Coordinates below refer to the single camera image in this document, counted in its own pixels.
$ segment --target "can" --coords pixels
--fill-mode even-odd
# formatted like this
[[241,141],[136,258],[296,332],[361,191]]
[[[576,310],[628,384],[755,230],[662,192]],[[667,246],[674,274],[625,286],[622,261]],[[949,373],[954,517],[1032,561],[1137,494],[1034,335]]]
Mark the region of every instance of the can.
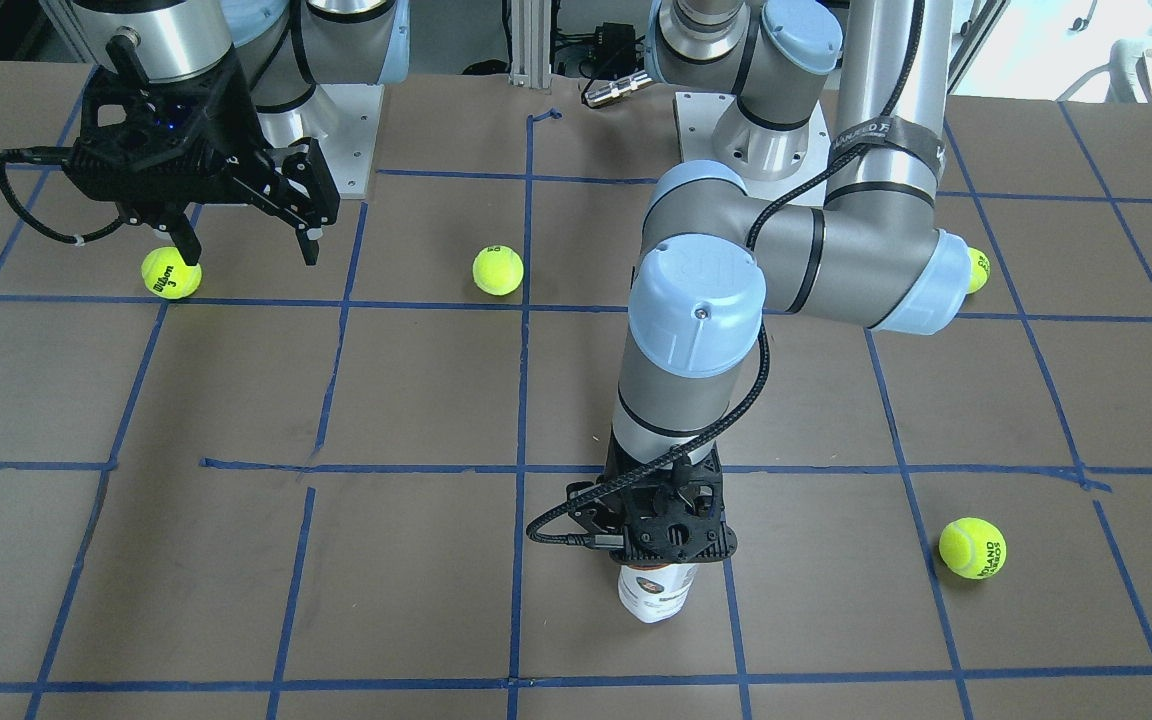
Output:
[[687,591],[699,566],[691,564],[622,564],[617,583],[621,602],[644,623],[659,623],[682,611]]

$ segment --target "yellow tennis ball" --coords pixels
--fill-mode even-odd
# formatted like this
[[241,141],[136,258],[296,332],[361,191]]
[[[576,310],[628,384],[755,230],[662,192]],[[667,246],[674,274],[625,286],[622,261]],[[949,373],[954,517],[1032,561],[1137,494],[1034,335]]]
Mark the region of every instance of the yellow tennis ball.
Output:
[[975,247],[968,248],[968,255],[972,258],[972,282],[968,283],[968,295],[972,295],[973,291],[980,290],[990,279],[990,259]]
[[969,579],[986,579],[1007,560],[1007,541],[986,520],[960,518],[941,532],[941,560]]
[[484,247],[473,259],[473,283],[488,295],[509,295],[522,283],[522,258],[508,247]]
[[198,290],[202,265],[185,265],[175,247],[151,250],[141,264],[141,279],[149,291],[166,300],[182,300]]

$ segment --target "blue plastic cap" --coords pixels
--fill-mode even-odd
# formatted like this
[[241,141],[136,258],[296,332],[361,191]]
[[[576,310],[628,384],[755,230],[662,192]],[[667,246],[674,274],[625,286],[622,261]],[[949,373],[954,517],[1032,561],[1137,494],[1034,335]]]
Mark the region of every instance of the blue plastic cap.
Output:
[[229,24],[234,47],[248,45],[270,29],[287,10],[288,0],[221,0],[220,13]]
[[647,76],[657,82],[667,82],[664,73],[660,71],[660,61],[657,60],[657,26],[660,24],[660,0],[652,0],[652,14],[647,16],[647,33],[643,43],[643,69]]
[[743,247],[680,234],[650,250],[630,288],[630,333],[652,363],[710,378],[749,355],[763,323],[767,281]]
[[655,204],[664,196],[668,195],[669,191],[689,182],[698,181],[698,179],[721,179],[738,187],[741,192],[749,194],[745,190],[744,179],[741,179],[736,170],[728,168],[727,165],[718,160],[689,160],[667,169],[658,179],[655,191],[652,192],[652,202],[647,205],[647,212],[650,213],[655,207]]
[[816,0],[767,0],[763,29],[781,54],[806,73],[823,76],[838,65],[842,28]]
[[407,79],[411,65],[411,10],[407,0],[397,0],[394,10],[394,29],[389,32],[389,48],[385,51],[385,65],[380,65],[378,85],[389,85]]
[[941,232],[935,243],[932,259],[876,331],[892,331],[910,334],[932,334],[950,324],[963,298],[968,295],[968,283],[972,282],[972,256],[968,255],[968,243],[956,234]]

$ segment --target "floor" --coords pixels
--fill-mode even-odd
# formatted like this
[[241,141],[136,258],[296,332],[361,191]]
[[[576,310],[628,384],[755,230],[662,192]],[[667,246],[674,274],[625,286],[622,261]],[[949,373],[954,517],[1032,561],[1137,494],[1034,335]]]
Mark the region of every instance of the floor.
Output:
[[[86,71],[0,65],[0,147],[71,137]],[[741,551],[642,626],[602,555],[521,537],[602,464],[676,161],[668,88],[577,88],[411,77],[319,266],[209,206],[187,301],[150,234],[0,200],[0,719],[1152,719],[1152,108],[950,99],[938,222],[995,276],[932,338],[768,314],[719,441]],[[987,582],[932,552],[965,515],[1009,539]]]

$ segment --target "white mounting plate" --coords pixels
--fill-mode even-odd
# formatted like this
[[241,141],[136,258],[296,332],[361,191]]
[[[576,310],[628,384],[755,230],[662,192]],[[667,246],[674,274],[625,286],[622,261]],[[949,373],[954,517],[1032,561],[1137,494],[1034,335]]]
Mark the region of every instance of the white mounting plate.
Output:
[[320,143],[323,156],[344,200],[367,196],[371,161],[376,156],[376,131],[380,128],[384,85],[323,85],[340,109],[340,124]]
[[[714,126],[722,116],[728,105],[736,99],[735,94],[714,94],[714,92],[676,92],[673,96],[673,108],[679,121],[679,147],[682,160],[717,160],[713,150]],[[775,200],[776,197],[794,190],[819,173],[829,160],[829,132],[824,123],[824,113],[817,103],[812,109],[809,123],[808,152],[803,164],[787,179],[780,181],[751,181],[745,179],[745,188],[750,197],[761,197],[764,200]],[[799,197],[791,205],[810,205],[819,209],[824,204],[824,183],[820,183]]]

